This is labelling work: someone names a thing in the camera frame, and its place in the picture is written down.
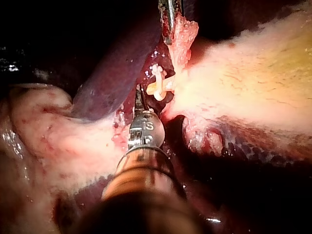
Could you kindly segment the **right arm instrument jaw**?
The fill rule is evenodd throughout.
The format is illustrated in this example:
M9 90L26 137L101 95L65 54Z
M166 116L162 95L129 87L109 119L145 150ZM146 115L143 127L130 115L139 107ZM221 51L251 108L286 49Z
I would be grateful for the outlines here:
M142 105L143 105L144 111L154 112L153 108L151 108L147 103L144 90L141 91L141 98L142 98Z
M136 96L135 96L135 104L134 104L134 114L137 115L141 111L143 111L143 92L141 84L137 84L136 86Z

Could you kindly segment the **right arm instrument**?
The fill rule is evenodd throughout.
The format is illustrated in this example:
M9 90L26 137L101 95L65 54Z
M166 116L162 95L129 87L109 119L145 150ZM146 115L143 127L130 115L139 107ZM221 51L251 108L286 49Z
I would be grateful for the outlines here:
M165 139L165 130L159 117L151 111L138 113L129 129L128 149L138 146L160 147Z

